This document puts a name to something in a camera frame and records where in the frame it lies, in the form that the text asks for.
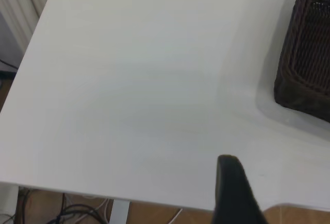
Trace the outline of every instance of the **white desk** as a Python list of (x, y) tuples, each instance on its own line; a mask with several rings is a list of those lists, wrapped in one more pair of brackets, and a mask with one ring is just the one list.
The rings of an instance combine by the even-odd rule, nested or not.
[(263, 209), (330, 209), (330, 124), (273, 101), (293, 3), (48, 0), (0, 114), (0, 181), (212, 210), (229, 153)]

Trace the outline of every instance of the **wooden floor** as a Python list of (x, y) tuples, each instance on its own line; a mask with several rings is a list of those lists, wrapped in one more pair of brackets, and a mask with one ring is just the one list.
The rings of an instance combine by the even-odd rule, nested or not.
[[(10, 90), (12, 81), (3, 80), (0, 87), (0, 111)], [(85, 203), (97, 207), (104, 201), (101, 198), (86, 199), (83, 196), (70, 195), (74, 203)], [(45, 224), (55, 218), (60, 210), (62, 193), (48, 191), (33, 191), (26, 205), (26, 224)], [(108, 216), (111, 214), (112, 202), (108, 206)], [(21, 223), (22, 197), (18, 200), (17, 218), (15, 223)], [(127, 224), (167, 224), (179, 209), (148, 203), (132, 202), (129, 207)], [(276, 206), (265, 211), (269, 224), (330, 224), (330, 212), (307, 210), (290, 206)], [(208, 224), (212, 212), (199, 210), (183, 210), (173, 224)], [(66, 221), (73, 224), (75, 218)], [(96, 223), (92, 218), (85, 218), (79, 223)]]

